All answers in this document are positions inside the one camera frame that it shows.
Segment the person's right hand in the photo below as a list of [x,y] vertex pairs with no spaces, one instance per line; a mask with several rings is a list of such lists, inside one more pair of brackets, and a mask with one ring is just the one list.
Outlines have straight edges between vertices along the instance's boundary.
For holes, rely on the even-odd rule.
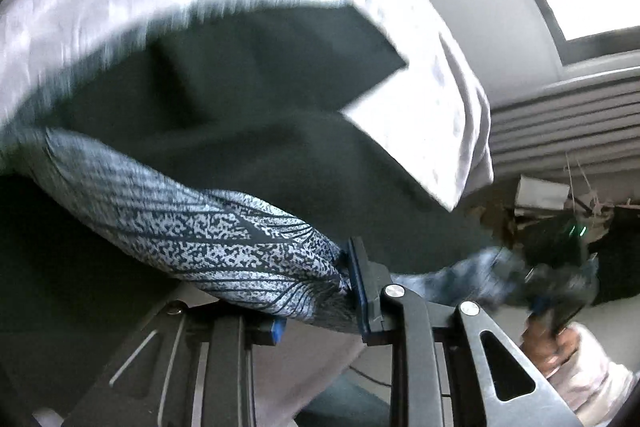
[[536,317],[527,320],[521,340],[524,355],[544,377],[551,376],[579,347],[579,335],[574,329],[563,329],[555,334]]

